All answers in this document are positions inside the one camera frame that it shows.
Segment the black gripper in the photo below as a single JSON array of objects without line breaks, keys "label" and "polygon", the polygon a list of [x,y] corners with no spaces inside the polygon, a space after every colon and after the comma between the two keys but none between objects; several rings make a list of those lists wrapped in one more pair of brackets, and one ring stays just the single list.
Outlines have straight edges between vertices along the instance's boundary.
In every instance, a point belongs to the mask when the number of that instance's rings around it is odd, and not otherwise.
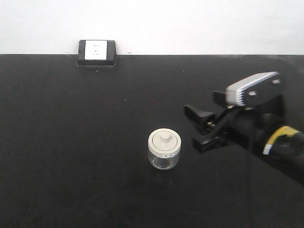
[{"label": "black gripper", "polygon": [[192,146],[198,152],[226,147],[230,142],[250,152],[262,152],[270,135],[284,123],[285,104],[279,95],[254,108],[226,105],[216,119],[215,113],[192,105],[184,106],[184,114],[199,130],[207,130],[209,123],[214,124],[206,135],[192,138]]}]

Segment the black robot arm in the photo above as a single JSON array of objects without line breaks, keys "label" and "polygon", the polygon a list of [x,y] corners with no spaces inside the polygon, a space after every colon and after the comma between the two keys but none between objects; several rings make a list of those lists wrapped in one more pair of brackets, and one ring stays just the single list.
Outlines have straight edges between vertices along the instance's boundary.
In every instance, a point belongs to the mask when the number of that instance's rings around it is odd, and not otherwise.
[{"label": "black robot arm", "polygon": [[304,183],[304,133],[286,125],[282,95],[255,107],[224,105],[224,94],[213,93],[221,114],[184,106],[199,132],[192,146],[200,153],[237,144],[300,184]]}]

